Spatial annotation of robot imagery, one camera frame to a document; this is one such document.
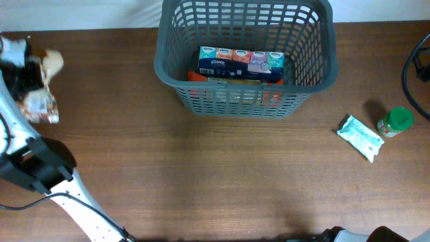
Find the beige breadcrumb bag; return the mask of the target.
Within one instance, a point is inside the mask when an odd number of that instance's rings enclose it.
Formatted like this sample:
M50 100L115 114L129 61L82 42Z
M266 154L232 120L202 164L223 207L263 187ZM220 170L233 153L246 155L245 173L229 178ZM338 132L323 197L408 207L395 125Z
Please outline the beige breadcrumb bag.
M30 82L24 96L17 101L22 114L31 123L59 123L59 111L49 85L53 77L64 67L62 54L46 49L26 59Z

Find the orange red pasta packet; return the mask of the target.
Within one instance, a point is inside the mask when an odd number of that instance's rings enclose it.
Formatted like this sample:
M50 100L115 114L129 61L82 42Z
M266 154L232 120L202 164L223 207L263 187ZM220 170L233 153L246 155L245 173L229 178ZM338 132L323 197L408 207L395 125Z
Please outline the orange red pasta packet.
M251 79L225 79L219 77L205 77L195 71L188 71L187 80L192 82L211 82L225 84L224 88L210 91L205 89L202 96L205 102L215 101L225 104L227 101L235 104L255 104L264 106L269 100L270 91L257 91L249 86L262 86L264 83Z

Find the Kleenex tissue multipack box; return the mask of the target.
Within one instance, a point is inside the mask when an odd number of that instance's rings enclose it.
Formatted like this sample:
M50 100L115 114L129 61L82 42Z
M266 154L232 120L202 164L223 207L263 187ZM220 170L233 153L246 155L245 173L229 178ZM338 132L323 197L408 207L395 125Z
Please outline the Kleenex tissue multipack box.
M284 74L285 54L201 46L198 71L208 77L276 83Z

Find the grey plastic basket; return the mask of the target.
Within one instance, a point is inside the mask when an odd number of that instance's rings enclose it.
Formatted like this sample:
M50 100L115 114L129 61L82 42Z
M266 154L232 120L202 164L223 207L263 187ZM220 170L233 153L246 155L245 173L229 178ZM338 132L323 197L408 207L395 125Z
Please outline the grey plastic basket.
M281 84L189 81L203 46L285 54ZM327 0L172 0L162 5L154 63L195 114L283 118L337 78L333 10Z

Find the light green wipes packet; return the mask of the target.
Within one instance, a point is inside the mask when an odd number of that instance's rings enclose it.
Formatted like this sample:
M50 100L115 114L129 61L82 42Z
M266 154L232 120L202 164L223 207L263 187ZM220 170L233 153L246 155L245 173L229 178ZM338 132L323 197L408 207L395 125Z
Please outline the light green wipes packet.
M370 163L374 162L374 157L378 155L384 144L380 136L353 116L348 117L337 134L357 149Z

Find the green lid jar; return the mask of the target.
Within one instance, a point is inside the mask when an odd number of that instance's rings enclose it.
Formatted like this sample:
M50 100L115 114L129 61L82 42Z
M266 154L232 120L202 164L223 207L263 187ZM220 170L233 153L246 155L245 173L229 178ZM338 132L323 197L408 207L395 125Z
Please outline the green lid jar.
M377 130L385 137L393 137L414 124L412 112L404 107L390 110L378 123Z

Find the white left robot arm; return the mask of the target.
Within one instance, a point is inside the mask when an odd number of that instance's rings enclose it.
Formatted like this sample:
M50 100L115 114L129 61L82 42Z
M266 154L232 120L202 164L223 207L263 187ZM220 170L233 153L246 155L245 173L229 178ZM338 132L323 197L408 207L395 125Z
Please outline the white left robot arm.
M87 190L65 144L32 126L58 123L49 84L63 66L57 50L1 37L1 179L56 202L91 241L134 241Z

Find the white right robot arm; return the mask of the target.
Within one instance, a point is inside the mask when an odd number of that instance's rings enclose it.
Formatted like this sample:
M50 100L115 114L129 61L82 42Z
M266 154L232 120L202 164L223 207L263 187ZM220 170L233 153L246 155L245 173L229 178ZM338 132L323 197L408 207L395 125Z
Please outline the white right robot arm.
M418 237L408 240L385 226L378 227L369 235L353 233L343 227L333 227L314 236L312 240L318 242L429 242L429 229Z

